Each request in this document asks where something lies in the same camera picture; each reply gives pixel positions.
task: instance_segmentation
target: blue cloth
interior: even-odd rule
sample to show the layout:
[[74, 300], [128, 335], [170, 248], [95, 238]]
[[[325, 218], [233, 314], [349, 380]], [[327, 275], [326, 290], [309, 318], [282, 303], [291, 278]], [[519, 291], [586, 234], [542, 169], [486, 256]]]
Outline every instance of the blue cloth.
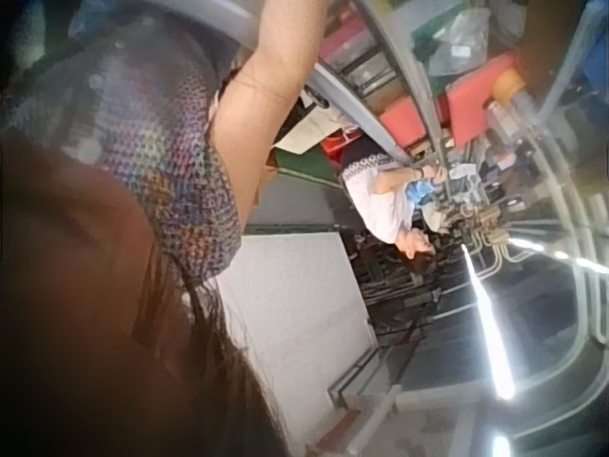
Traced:
[[435, 187], [428, 179], [415, 181], [406, 186], [406, 198], [409, 202], [419, 205], [423, 199], [433, 193]]

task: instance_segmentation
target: white panel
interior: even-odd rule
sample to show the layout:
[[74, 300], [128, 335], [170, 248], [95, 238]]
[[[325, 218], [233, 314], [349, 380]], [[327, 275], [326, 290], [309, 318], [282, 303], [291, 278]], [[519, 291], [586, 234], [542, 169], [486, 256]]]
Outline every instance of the white panel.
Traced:
[[272, 391], [296, 455], [327, 389], [376, 344], [337, 233], [246, 237], [218, 278], [236, 343]]

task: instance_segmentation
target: yellow object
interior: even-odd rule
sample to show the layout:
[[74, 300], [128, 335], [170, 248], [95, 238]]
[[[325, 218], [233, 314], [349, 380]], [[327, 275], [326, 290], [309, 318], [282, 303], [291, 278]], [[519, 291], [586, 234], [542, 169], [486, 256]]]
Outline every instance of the yellow object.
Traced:
[[506, 106], [512, 100], [512, 97], [526, 87], [526, 83], [522, 76], [514, 67], [504, 71], [491, 90], [493, 98], [502, 105]]

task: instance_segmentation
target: plastic bag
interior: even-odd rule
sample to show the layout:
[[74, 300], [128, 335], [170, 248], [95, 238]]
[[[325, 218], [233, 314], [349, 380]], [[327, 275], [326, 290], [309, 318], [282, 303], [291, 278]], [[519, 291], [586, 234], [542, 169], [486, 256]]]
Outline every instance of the plastic bag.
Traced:
[[486, 62], [488, 49], [488, 8], [460, 12], [434, 39], [440, 42], [429, 60], [431, 76], [465, 73]]

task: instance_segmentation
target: person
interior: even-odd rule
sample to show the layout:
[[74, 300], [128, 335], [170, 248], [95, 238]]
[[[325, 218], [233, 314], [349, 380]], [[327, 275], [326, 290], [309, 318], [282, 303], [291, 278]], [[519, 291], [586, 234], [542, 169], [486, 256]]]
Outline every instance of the person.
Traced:
[[205, 283], [239, 247], [326, 8], [266, 0], [258, 46], [213, 119], [211, 53], [149, 7], [2, 94], [0, 408], [11, 455], [289, 454]]
[[442, 167], [400, 166], [366, 135], [347, 145], [341, 156], [341, 177], [366, 228], [395, 245], [419, 274], [432, 268], [435, 249], [427, 235], [412, 227], [412, 217], [417, 204], [447, 176]]

